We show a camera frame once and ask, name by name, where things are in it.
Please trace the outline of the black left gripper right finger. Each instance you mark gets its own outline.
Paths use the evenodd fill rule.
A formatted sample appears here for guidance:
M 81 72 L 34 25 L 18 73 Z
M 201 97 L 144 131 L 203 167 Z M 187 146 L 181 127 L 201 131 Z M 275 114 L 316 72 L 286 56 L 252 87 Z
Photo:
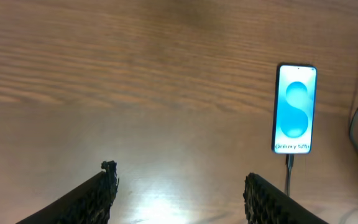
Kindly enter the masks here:
M 245 215 L 252 224 L 328 224 L 258 174 L 245 179 Z

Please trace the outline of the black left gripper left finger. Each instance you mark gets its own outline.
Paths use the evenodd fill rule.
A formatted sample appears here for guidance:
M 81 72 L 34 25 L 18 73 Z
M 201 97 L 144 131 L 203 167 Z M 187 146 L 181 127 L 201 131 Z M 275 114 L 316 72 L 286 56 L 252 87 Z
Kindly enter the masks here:
M 102 171 L 18 224 L 107 224 L 117 195 L 117 163 L 104 161 Z

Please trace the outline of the blue screen Samsung smartphone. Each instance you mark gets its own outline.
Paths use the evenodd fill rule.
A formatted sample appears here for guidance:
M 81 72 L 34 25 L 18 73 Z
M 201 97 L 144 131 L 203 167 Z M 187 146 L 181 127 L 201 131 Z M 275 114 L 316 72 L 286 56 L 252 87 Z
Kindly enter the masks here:
M 271 143 L 274 153 L 310 153 L 317 77 L 313 65 L 278 64 Z

